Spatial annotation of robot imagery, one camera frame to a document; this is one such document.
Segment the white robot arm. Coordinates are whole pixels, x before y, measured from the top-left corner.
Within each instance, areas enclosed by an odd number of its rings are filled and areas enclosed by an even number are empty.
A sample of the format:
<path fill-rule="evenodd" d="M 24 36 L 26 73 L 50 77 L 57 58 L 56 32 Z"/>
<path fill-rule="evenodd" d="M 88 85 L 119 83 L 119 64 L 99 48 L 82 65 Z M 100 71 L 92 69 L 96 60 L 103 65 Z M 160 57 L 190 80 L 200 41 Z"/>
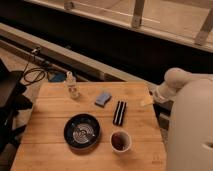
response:
<path fill-rule="evenodd" d="M 174 99 L 165 171 L 213 171 L 213 74 L 170 68 L 153 98 Z"/>

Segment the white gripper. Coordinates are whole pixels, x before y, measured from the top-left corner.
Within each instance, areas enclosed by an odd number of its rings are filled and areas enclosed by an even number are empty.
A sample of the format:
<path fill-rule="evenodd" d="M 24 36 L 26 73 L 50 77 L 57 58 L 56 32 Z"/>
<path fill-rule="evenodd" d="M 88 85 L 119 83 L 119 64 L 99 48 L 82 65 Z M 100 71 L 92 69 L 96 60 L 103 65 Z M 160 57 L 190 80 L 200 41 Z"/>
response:
<path fill-rule="evenodd" d="M 159 103 L 164 103 L 168 101 L 173 95 L 174 90 L 169 87 L 165 82 L 158 85 L 153 92 L 154 100 Z M 140 106 L 144 107 L 147 105 L 151 105 L 153 103 L 153 98 L 151 96 L 143 97 L 140 101 Z"/>

